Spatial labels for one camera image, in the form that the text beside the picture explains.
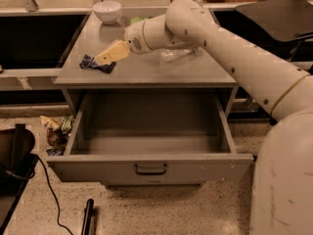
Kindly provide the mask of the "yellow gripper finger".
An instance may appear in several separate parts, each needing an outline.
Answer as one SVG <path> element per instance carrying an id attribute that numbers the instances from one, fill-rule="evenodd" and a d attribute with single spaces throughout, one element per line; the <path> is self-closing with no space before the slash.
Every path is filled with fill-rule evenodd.
<path id="1" fill-rule="evenodd" d="M 116 40 L 107 49 L 95 56 L 95 62 L 98 65 L 106 65 L 127 58 L 129 54 L 128 44 L 123 40 Z"/>

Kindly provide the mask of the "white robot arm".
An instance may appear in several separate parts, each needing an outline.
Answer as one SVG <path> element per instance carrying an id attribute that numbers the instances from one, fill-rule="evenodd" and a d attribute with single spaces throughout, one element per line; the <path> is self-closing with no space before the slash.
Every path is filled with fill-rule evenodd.
<path id="1" fill-rule="evenodd" d="M 218 25 L 193 0 L 125 29 L 96 61 L 195 45 L 276 120 L 258 153 L 249 235 L 313 235 L 313 76 Z"/>

